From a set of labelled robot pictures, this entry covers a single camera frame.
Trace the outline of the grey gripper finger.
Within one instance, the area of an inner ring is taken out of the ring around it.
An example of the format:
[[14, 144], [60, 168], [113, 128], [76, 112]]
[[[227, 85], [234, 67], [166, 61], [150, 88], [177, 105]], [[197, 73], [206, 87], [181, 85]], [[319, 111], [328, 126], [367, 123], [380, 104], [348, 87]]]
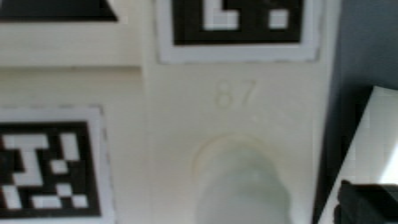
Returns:
[[341, 181], [334, 224], [398, 224], [398, 185]]

